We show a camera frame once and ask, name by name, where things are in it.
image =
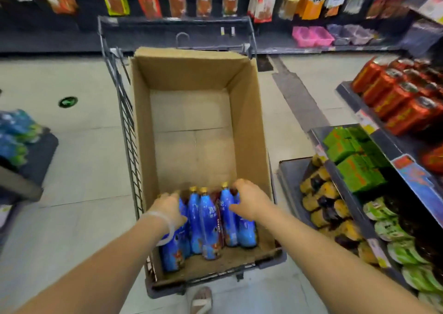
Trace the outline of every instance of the pink basket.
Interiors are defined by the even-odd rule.
[[[307,27],[295,26],[292,29],[292,37],[299,44],[299,47],[314,47],[316,38]]]
[[[309,33],[315,39],[316,46],[330,46],[334,41],[334,37],[324,27],[311,26]]]

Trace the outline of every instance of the bracelet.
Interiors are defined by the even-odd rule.
[[[168,236],[166,238],[163,238],[162,240],[160,240],[157,243],[157,246],[162,246],[164,244],[169,243],[170,240],[174,238],[174,232],[175,232],[174,224],[170,221],[170,219],[165,214],[163,214],[161,212],[158,212],[158,211],[148,211],[148,212],[145,212],[142,215],[142,217],[143,216],[147,216],[147,215],[152,215],[152,216],[157,216],[157,217],[163,218],[166,221],[166,223],[168,224],[168,227],[169,227],[169,234],[168,234]]]

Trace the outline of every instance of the forearm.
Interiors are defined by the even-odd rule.
[[[333,313],[433,313],[400,285],[275,205],[258,220]]]
[[[119,313],[148,255],[166,232],[162,219],[145,216],[17,313]]]

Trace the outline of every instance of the person's left hand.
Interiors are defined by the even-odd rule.
[[[148,211],[157,211],[165,215],[174,224],[175,230],[181,227],[188,220],[187,217],[180,214],[179,195],[177,193],[162,194],[154,201]]]

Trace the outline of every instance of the tiled floor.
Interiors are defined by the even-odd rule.
[[[370,55],[283,57],[296,72],[329,122],[353,123],[333,89],[358,72]],[[3,110],[22,108],[49,126],[60,144],[40,202],[19,214],[0,256],[0,313],[23,304],[135,222],[116,91],[104,62],[97,58],[0,62]],[[281,160],[313,155],[272,72],[259,74],[266,143],[273,173]],[[57,106],[65,96],[79,102]],[[278,205],[288,211],[274,175]],[[306,313],[326,309],[299,268],[283,264],[209,283],[214,313]],[[122,309],[124,314],[187,313],[186,296],[148,298],[144,271]]]

